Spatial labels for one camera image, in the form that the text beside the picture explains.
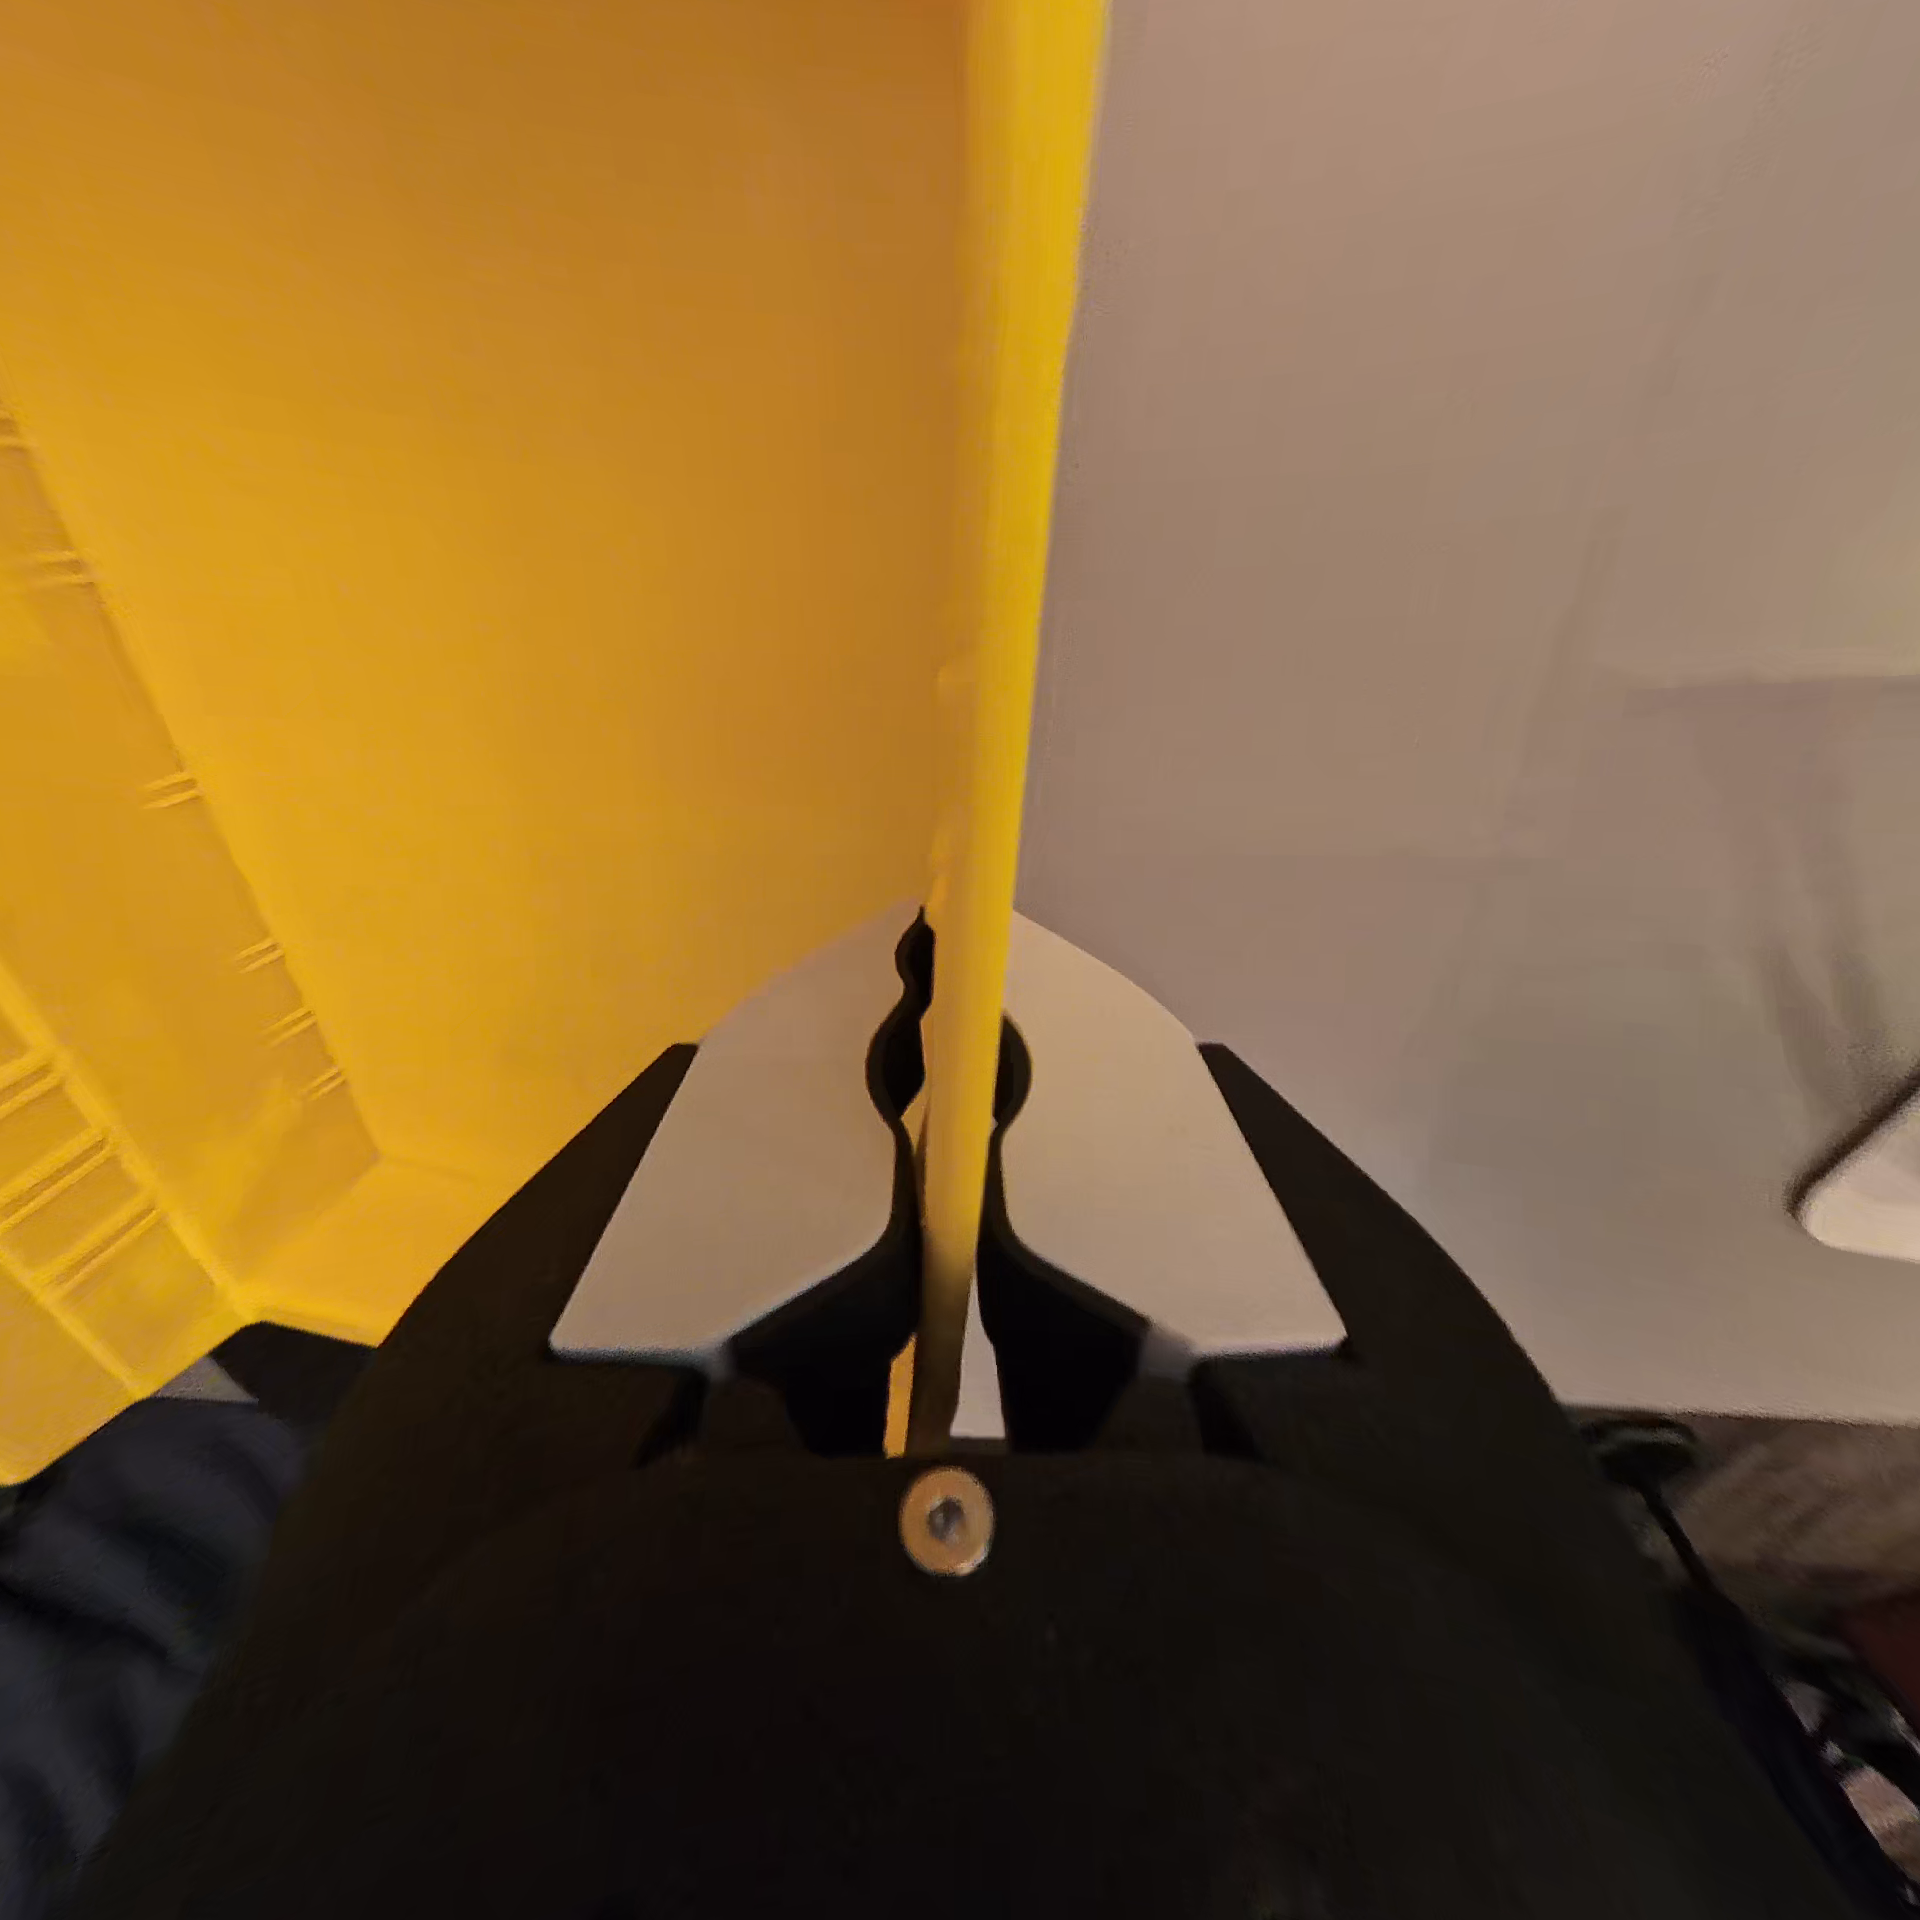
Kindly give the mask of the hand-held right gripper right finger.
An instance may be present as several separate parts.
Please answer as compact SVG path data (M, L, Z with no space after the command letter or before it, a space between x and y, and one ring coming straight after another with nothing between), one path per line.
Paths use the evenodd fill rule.
M1016 915L1004 1022L976 1299L1012 1448L1090 1443L1138 1378L1344 1344L1175 1015Z

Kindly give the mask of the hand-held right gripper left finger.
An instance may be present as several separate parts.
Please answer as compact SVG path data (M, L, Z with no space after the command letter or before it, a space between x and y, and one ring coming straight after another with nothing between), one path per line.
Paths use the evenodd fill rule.
M920 1313L929 961L898 900L706 1029L552 1323L556 1362L749 1381L809 1451L883 1454Z

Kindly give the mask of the yellow plastic box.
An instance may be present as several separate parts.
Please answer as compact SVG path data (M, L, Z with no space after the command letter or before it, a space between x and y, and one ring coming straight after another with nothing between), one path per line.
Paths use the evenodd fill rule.
M1107 4L3 4L3 1482L925 896Z

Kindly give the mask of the white rounded device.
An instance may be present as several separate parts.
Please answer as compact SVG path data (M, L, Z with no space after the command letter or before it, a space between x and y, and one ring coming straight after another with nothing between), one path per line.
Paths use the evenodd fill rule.
M1915 1070L1811 1164L1790 1211L1830 1249L1918 1264Z

